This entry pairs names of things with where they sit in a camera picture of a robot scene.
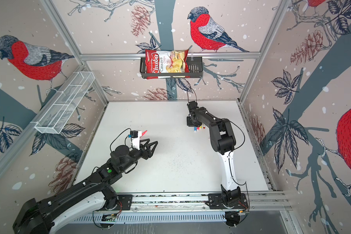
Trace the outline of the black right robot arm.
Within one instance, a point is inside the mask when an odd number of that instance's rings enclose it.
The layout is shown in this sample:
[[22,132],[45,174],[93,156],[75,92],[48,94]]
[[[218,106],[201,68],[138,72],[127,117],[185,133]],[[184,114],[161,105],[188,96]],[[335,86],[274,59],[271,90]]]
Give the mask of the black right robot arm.
[[231,122],[215,117],[204,107],[198,107],[196,101],[188,102],[187,107],[187,126],[200,128],[204,125],[209,129],[212,149],[220,156],[223,169],[221,198],[225,206],[232,207],[233,202],[241,198],[241,189],[234,172],[233,151],[237,142]]

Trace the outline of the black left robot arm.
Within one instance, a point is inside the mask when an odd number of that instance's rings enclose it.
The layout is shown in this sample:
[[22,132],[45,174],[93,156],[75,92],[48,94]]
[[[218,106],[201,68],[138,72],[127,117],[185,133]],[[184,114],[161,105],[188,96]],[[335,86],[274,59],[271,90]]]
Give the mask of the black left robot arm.
[[158,145],[157,141],[142,139],[138,148],[118,146],[108,161],[89,177],[63,192],[41,201],[25,202],[12,228],[16,234],[53,234],[66,224],[94,211],[118,210],[129,206],[132,196],[120,199],[112,185],[131,172],[139,159],[149,159]]

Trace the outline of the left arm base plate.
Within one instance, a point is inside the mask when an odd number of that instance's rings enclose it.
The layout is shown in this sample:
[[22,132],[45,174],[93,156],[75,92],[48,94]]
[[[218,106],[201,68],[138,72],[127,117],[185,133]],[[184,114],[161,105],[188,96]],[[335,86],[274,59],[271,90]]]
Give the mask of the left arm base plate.
[[131,208],[133,195],[118,194],[114,199],[105,201],[103,207],[96,211],[128,211]]

